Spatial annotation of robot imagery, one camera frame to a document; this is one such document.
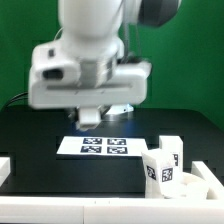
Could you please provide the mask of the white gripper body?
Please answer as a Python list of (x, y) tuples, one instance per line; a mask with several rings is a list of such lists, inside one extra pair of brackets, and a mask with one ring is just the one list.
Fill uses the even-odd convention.
[(83, 87), (72, 81), (29, 81), (29, 105), (35, 109), (99, 107), (140, 104), (146, 99), (149, 62), (118, 65), (110, 80), (99, 87)]

